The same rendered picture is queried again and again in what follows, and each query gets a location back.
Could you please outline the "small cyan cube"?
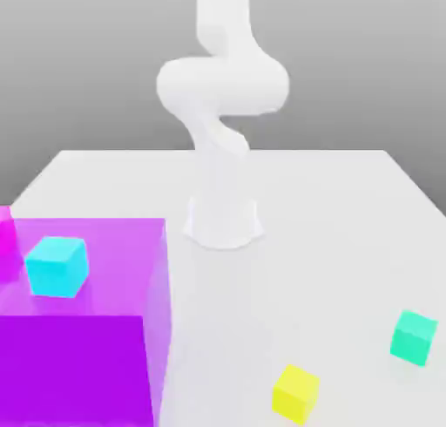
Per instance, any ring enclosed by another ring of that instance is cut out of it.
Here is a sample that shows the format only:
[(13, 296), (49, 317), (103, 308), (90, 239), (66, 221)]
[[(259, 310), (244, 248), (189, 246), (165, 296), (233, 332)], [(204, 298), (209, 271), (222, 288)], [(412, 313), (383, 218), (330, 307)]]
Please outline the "small cyan cube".
[(89, 274), (86, 243), (45, 236), (25, 256), (25, 268), (33, 295), (74, 298)]

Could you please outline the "small yellow cube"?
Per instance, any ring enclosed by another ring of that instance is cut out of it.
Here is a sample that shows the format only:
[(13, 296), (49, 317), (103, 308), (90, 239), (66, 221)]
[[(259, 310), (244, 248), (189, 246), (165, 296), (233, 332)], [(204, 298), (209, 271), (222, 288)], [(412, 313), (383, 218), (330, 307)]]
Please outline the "small yellow cube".
[(286, 366), (273, 386), (272, 409), (303, 425), (316, 403), (320, 378), (292, 364)]

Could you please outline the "large purple box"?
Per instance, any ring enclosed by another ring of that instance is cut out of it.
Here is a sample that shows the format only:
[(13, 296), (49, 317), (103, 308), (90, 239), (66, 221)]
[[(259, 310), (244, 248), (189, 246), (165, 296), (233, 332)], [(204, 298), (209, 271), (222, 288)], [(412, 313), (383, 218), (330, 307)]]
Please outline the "large purple box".
[(172, 339), (162, 218), (19, 218), (27, 254), (45, 236), (85, 241), (74, 298), (34, 296), (0, 272), (0, 427), (159, 427)]

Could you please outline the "small teal cube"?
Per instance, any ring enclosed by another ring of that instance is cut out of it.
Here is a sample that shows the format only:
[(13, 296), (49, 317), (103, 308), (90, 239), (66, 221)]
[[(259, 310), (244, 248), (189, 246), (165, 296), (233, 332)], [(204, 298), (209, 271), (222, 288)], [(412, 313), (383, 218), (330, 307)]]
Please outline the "small teal cube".
[(417, 366), (427, 362), (438, 321), (403, 310), (390, 344), (390, 354)]

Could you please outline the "small magenta cube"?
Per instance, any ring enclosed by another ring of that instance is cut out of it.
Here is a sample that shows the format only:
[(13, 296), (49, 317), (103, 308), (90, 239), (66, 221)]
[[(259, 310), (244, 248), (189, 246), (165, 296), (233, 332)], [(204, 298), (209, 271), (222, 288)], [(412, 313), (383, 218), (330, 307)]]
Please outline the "small magenta cube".
[(20, 265), (17, 232), (10, 208), (0, 206), (0, 282), (8, 281)]

